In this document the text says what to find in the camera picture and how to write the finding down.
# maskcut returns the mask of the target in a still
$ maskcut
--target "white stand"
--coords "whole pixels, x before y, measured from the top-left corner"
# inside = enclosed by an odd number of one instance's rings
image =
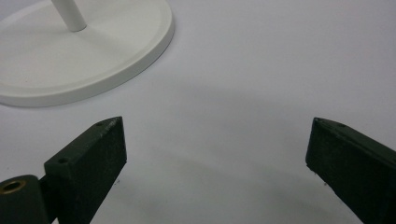
[[[0,22],[1,104],[62,105],[113,89],[160,57],[174,33],[165,0],[77,1],[83,18],[71,25],[54,5]]]
[[[87,27],[74,0],[51,0],[71,32],[82,31]]]

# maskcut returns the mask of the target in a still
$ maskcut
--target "white tabletop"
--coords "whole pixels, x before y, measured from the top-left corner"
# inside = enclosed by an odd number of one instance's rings
[[[396,2],[168,3],[174,39],[139,76],[69,105],[0,105],[0,180],[41,177],[123,116],[128,163],[92,223],[361,223],[304,157],[314,117],[396,148]]]

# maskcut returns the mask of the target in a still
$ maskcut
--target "screw hole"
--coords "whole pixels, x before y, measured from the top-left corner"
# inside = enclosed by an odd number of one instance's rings
[[[14,180],[0,188],[0,194],[9,194],[22,189],[26,185],[24,180]]]
[[[67,163],[68,161],[69,161],[69,159],[67,159],[67,158],[61,158],[60,160],[58,160],[58,162],[59,162],[60,164]]]

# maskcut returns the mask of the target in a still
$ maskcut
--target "white surface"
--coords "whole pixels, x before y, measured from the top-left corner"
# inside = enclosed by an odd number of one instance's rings
[[[87,27],[87,23],[74,0],[51,0],[71,32],[77,32]]]
[[[396,3],[168,3],[177,32],[145,75],[70,105],[0,107],[0,179],[42,176],[122,115],[128,163],[92,223],[361,223],[304,156],[315,116],[396,148]]]
[[[0,103],[48,106],[92,97],[138,75],[172,40],[165,0],[79,5],[89,25],[76,33],[66,29],[49,0],[1,21]]]

